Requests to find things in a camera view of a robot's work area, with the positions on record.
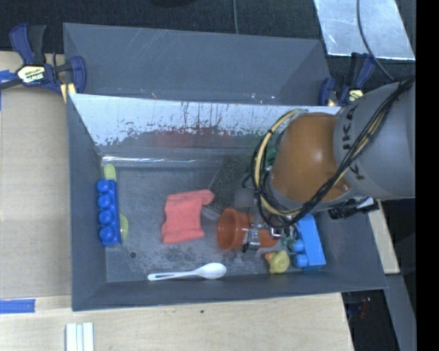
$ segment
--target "plastic spoon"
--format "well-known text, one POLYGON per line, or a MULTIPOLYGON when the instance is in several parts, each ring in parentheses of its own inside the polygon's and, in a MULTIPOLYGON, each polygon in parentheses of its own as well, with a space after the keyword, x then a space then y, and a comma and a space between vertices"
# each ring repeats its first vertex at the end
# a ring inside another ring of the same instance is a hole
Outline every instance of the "plastic spoon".
POLYGON ((226 274, 226 267, 221 263, 209 263, 188 272, 152 273, 148 275, 149 281, 159 281, 160 279, 171 279, 187 276, 200 276, 206 279, 217 279, 226 274))

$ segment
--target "red towel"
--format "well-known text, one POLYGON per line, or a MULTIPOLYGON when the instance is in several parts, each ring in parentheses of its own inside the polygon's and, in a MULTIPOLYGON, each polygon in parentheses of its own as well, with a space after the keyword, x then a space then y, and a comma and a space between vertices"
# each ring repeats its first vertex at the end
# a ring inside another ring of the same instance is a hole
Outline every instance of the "red towel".
POLYGON ((202 205, 213 199, 213 193, 207 189, 168 195, 164 207, 166 222, 161 226, 162 242, 174 244, 204 237, 200 213, 202 205))

